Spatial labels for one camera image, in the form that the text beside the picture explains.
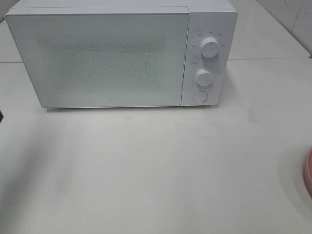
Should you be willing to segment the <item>round white door button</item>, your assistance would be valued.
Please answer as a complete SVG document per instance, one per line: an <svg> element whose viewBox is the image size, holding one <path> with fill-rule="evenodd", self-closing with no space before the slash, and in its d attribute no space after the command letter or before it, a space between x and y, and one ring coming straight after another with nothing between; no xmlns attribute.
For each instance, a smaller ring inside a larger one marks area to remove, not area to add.
<svg viewBox="0 0 312 234"><path fill-rule="evenodd" d="M208 99L208 94L204 91L198 91L193 95L193 101L197 103L205 103Z"/></svg>

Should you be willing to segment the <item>white timer knob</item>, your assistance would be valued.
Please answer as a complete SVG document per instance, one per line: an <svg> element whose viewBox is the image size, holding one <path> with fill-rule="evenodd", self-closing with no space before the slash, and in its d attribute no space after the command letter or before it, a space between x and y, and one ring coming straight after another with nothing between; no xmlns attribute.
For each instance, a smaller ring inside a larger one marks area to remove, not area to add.
<svg viewBox="0 0 312 234"><path fill-rule="evenodd" d="M197 71L195 79L199 86L209 86L214 80L214 73L209 69L200 69Z"/></svg>

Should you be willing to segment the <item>pink round plate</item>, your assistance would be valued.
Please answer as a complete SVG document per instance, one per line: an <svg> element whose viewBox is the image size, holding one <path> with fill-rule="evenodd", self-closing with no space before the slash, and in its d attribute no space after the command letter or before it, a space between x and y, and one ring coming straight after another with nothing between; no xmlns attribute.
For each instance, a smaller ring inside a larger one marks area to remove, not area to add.
<svg viewBox="0 0 312 234"><path fill-rule="evenodd" d="M304 182L310 197L312 197L312 150L309 151L305 160Z"/></svg>

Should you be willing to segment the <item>white microwave door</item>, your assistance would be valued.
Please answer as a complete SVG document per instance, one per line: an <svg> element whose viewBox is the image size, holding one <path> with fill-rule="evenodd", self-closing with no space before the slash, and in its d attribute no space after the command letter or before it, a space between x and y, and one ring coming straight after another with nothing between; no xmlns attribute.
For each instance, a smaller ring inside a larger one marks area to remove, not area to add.
<svg viewBox="0 0 312 234"><path fill-rule="evenodd" d="M24 15L7 22L44 108L178 106L187 14Z"/></svg>

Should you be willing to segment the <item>white microwave oven body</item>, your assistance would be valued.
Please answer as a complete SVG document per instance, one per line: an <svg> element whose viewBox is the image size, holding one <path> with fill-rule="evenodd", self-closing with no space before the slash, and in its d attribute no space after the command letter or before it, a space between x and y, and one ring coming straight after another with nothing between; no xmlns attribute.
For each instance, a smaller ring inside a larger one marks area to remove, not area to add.
<svg viewBox="0 0 312 234"><path fill-rule="evenodd" d="M62 7L62 8L15 8L8 16L24 15L147 15L147 14L187 14L188 30L185 50L185 63L182 82L181 102L178 106L216 105L219 100L225 68L234 36L237 12L233 9L213 9L196 11L187 6L173 7ZM200 42L206 37L219 40L219 53L213 58L205 58L200 52ZM214 80L209 86L199 86L195 75L200 69L209 69L214 73ZM208 94L205 103L193 101L198 91Z"/></svg>

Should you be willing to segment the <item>upper white round knob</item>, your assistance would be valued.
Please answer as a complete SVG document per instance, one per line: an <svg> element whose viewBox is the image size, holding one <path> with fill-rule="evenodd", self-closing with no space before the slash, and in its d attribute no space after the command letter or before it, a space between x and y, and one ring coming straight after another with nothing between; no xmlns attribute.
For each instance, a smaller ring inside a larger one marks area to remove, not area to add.
<svg viewBox="0 0 312 234"><path fill-rule="evenodd" d="M205 58L213 58L219 53L219 40L216 37L206 37L200 44L200 52Z"/></svg>

